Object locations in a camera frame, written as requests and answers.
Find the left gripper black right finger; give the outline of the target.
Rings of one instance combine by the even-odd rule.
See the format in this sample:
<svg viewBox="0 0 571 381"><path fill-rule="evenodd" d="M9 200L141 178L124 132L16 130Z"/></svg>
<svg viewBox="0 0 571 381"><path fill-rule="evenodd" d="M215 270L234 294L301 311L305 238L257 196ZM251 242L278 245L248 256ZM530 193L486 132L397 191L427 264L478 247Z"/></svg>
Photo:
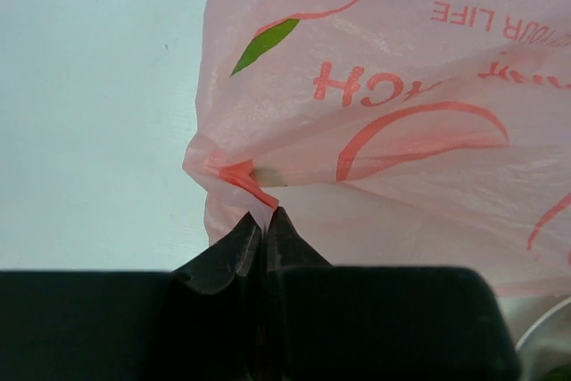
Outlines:
<svg viewBox="0 0 571 381"><path fill-rule="evenodd" d="M335 266L274 212L264 240L269 380L516 380L492 289L472 269Z"/></svg>

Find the pink plastic bag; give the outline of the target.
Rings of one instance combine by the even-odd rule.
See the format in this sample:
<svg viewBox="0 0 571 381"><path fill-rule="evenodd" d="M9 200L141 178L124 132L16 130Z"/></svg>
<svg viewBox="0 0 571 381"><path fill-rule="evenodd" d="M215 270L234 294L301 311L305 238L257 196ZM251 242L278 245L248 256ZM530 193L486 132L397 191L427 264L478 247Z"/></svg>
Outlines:
<svg viewBox="0 0 571 381"><path fill-rule="evenodd" d="M570 291L570 0L207 0L195 105L213 242Z"/></svg>

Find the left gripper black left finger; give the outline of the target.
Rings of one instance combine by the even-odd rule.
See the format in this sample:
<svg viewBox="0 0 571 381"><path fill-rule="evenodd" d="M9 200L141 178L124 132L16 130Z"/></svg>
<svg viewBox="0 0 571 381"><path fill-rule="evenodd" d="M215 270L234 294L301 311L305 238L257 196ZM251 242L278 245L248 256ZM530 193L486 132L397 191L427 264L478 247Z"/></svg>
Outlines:
<svg viewBox="0 0 571 381"><path fill-rule="evenodd" d="M171 272L5 270L4 380L236 380L261 230L243 216Z"/></svg>

